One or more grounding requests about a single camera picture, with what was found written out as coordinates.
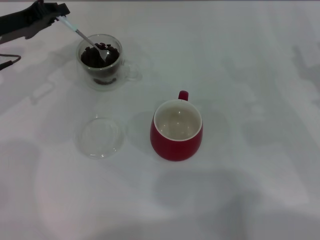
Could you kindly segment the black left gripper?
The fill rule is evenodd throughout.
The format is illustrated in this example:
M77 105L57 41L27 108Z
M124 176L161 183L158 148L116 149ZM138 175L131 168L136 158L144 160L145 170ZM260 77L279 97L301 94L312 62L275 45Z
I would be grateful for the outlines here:
M34 22L40 25L51 25L54 22L54 14L56 17L66 16L70 14L70 10L65 3L57 2L34 2L28 8L10 13L0 17L0 34L9 34L26 27L31 26Z

